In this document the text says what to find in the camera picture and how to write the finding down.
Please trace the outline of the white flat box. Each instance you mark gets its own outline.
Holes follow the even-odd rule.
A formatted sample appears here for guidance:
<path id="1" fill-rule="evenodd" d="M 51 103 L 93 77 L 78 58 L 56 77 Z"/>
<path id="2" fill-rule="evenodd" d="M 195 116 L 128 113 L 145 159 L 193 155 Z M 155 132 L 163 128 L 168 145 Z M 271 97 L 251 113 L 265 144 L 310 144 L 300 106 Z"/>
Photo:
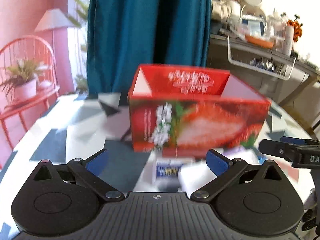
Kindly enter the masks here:
<path id="1" fill-rule="evenodd" d="M 215 178 L 216 175 L 207 167 L 205 161 L 183 165 L 178 173 L 180 189 L 188 196 Z"/>

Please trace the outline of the grey desk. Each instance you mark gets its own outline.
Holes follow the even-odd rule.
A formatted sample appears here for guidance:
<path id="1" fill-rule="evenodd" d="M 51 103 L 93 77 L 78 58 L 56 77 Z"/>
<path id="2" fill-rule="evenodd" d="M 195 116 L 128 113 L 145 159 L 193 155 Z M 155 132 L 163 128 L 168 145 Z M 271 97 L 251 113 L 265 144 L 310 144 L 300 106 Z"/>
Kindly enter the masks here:
<path id="1" fill-rule="evenodd" d="M 319 70 L 275 50 L 212 34 L 208 67 L 229 70 L 283 107 L 311 136 L 319 128 Z"/>

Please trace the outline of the clear box with blue label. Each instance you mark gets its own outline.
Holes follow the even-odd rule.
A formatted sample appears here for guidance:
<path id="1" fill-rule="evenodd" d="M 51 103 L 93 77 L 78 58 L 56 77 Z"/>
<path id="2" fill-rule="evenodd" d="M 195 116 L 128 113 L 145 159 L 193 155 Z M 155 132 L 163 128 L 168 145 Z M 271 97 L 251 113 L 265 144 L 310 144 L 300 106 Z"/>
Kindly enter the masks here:
<path id="1" fill-rule="evenodd" d="M 194 158 L 156 158 L 152 165 L 152 182 L 158 187 L 178 186 L 178 174 L 184 165 L 194 162 Z"/>

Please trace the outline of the red strawberry cardboard box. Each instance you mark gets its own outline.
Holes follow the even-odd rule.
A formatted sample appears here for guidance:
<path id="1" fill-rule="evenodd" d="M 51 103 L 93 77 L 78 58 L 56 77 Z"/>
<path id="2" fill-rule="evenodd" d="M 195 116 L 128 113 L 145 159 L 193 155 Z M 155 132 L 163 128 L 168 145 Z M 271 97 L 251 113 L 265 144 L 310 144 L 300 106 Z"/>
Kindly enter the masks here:
<path id="1" fill-rule="evenodd" d="M 203 158 L 254 145 L 270 100 L 227 70 L 142 64 L 128 94 L 133 149 Z"/>

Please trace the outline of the white lotion bottle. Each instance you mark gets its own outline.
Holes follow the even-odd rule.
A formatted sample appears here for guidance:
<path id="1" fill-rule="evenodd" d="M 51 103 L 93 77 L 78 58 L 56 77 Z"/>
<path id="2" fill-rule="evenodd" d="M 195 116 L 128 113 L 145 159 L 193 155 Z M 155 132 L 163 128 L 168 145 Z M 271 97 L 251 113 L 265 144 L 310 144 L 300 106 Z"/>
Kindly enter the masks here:
<path id="1" fill-rule="evenodd" d="M 291 25 L 286 25 L 284 32 L 284 40 L 282 51 L 286 56 L 291 55 L 292 44 L 293 44 L 293 36 L 294 36 L 294 27 Z"/>

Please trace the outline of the orange flowers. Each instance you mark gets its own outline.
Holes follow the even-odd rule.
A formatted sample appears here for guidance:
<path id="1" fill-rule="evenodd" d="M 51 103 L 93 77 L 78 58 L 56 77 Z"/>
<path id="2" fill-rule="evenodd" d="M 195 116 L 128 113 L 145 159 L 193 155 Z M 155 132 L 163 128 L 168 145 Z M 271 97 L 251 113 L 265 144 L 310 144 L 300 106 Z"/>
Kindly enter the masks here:
<path id="1" fill-rule="evenodd" d="M 299 23 L 298 20 L 300 19 L 300 17 L 298 15 L 295 15 L 295 19 L 294 20 L 288 20 L 287 21 L 287 25 L 290 25 L 294 28 L 293 31 L 293 42 L 298 42 L 299 38 L 302 36 L 303 34 L 303 30 L 302 30 L 302 23 Z"/>

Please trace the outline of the orange bowl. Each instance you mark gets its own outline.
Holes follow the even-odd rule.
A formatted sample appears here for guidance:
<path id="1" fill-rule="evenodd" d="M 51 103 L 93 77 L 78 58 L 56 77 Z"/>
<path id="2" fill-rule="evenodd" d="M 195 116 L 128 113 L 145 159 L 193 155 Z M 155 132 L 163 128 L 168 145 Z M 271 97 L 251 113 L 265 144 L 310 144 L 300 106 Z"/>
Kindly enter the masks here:
<path id="1" fill-rule="evenodd" d="M 271 41 L 266 41 L 251 35 L 245 35 L 245 39 L 248 43 L 255 44 L 257 46 L 267 48 L 267 49 L 272 49 L 274 45 L 274 43 Z"/>

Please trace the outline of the beige bag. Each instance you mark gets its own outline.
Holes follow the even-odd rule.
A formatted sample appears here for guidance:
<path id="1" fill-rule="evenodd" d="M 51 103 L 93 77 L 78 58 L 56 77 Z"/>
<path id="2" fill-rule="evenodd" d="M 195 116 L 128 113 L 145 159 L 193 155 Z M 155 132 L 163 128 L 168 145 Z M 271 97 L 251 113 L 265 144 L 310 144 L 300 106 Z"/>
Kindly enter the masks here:
<path id="1" fill-rule="evenodd" d="M 211 19 L 216 21 L 238 20 L 241 16 L 241 6 L 234 0 L 212 0 Z"/>

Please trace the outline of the teal curtain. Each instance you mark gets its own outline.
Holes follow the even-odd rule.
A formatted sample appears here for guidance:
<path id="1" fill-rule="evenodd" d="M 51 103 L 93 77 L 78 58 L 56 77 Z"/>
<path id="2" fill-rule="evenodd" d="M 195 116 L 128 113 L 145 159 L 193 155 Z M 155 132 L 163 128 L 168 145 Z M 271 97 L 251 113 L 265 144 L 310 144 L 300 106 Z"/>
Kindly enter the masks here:
<path id="1" fill-rule="evenodd" d="M 206 65 L 211 0 L 90 0 L 91 94 L 126 92 L 140 64 Z"/>

